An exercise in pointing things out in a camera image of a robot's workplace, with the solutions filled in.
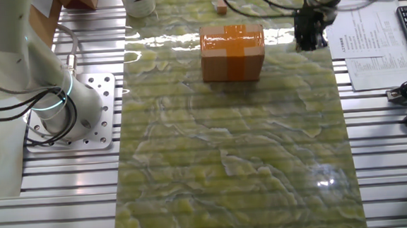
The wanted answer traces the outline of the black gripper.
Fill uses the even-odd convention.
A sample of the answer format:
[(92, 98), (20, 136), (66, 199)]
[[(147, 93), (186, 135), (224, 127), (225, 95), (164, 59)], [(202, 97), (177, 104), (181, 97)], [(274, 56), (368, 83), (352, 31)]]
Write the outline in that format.
[[(302, 8), (297, 10), (294, 15), (295, 25), (295, 48), (297, 51), (311, 50), (316, 51), (324, 48), (324, 14), (313, 9)], [(309, 47), (308, 33), (311, 35), (311, 44)]]

